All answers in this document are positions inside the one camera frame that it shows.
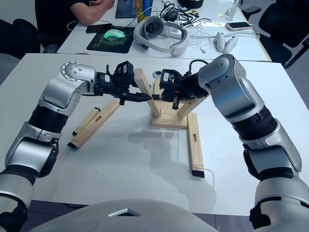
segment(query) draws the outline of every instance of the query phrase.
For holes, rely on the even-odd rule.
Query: wooden frame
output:
[[[152,96],[147,78],[142,69],[134,70],[134,80],[140,91],[144,94]],[[155,80],[154,94],[161,95],[160,79]],[[204,98],[195,98],[192,101],[183,101],[179,104],[179,110],[172,109],[171,102],[155,101],[153,99],[148,101],[152,111],[153,127],[164,128],[180,128],[188,131],[188,145],[190,154],[190,165],[192,175],[204,178],[204,162],[199,138],[197,115],[191,113]],[[80,148],[99,128],[104,122],[119,108],[119,101],[111,101],[102,111],[98,108],[93,109],[85,120],[73,132],[75,137],[68,146],[77,150]]]

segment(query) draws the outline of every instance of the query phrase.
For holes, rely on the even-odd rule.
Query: green glowing mouse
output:
[[[116,29],[108,30],[104,34],[104,38],[108,41],[120,40],[120,39],[124,38],[125,36],[126,36],[126,34],[124,34],[122,31],[116,30]]]

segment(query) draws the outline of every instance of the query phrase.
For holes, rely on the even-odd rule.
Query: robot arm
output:
[[[36,178],[48,175],[56,161],[58,141],[67,119],[84,94],[110,94],[120,99],[142,102],[151,97],[130,93],[134,81],[133,66],[128,61],[117,66],[114,74],[96,72],[90,66],[67,62],[39,98],[37,107],[25,122],[10,147],[6,169],[0,173],[0,231],[18,231],[27,220]]]
[[[307,231],[309,188],[299,178],[301,158],[280,122],[273,118],[240,63],[224,54],[198,73],[163,70],[161,99],[174,102],[212,95],[243,142],[249,173],[259,179],[250,221],[257,231]]]

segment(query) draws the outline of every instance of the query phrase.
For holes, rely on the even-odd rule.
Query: white table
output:
[[[129,60],[143,68],[148,81],[162,68],[187,71],[177,59],[115,56],[26,54],[0,86],[0,170],[4,157],[50,79],[65,61],[76,60],[105,71]],[[242,61],[273,116],[285,127],[303,160],[301,178],[309,184],[309,112],[280,64]],[[196,72],[202,64],[195,64]],[[258,180],[247,170],[237,133],[209,97],[194,112],[204,157],[205,179],[191,176],[186,130],[151,128],[147,103],[126,102],[77,151],[67,147],[71,133],[93,107],[104,107],[111,96],[82,97],[68,119],[52,172],[36,182],[33,199],[94,204],[125,198],[162,200],[194,213],[249,215]]]
[[[225,11],[231,7],[232,0],[205,0],[202,7],[200,8],[200,18],[206,17],[211,19],[213,22],[217,23],[228,23],[225,18],[220,18],[219,14],[225,13]],[[163,9],[163,3],[161,0],[154,0],[153,6],[157,7],[159,11]],[[115,5],[109,9],[102,17],[102,20],[107,20],[117,26],[125,26],[132,19],[115,19],[115,12],[117,7],[117,1]],[[155,15],[155,9],[152,9],[152,15]],[[246,21],[241,10],[238,9],[236,15],[234,17],[233,22],[242,22]],[[132,23],[132,27],[137,25],[137,20]],[[201,59],[215,59],[217,56],[222,53],[218,52],[213,44],[213,39],[211,39],[211,44],[209,44],[208,39],[203,39],[200,44],[199,39],[190,39],[190,46],[188,46],[185,53],[181,56],[173,56],[169,53],[161,53],[157,52],[151,48],[144,49],[142,46],[136,44],[134,41],[128,53],[111,53],[111,52],[101,52],[101,51],[92,51],[87,50],[87,46],[94,38],[95,34],[87,34],[84,30],[86,30],[86,26],[82,24],[78,24],[71,34],[68,36],[66,41],[60,47],[58,53],[66,53],[66,54],[76,54],[76,53],[86,53],[92,55],[111,55],[111,56],[135,56],[135,57],[160,57],[160,58],[201,58]],[[230,34],[232,31],[229,31],[226,28],[219,27],[204,27],[203,31],[208,33],[210,36],[215,36],[217,32],[222,32],[224,34]],[[196,29],[190,30],[191,35],[199,35]],[[170,44],[177,42],[178,40],[171,39]],[[169,40],[167,37],[158,36],[157,38],[152,39],[152,42],[158,46],[169,46]],[[203,46],[203,49],[206,53],[202,53],[199,49],[199,46],[209,44]],[[257,38],[248,38],[248,37],[239,37],[238,45],[232,50],[232,55],[234,55],[238,60],[252,60],[252,61],[271,61],[267,52],[264,50],[263,46],[259,42]]]

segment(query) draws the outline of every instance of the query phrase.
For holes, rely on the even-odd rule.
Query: mouse pad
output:
[[[116,53],[128,53],[133,42],[133,31],[134,28],[116,28],[124,32],[126,37],[116,40],[108,41],[104,39],[104,32],[98,32],[90,44],[87,46],[87,50],[101,51],[101,52],[116,52]]]

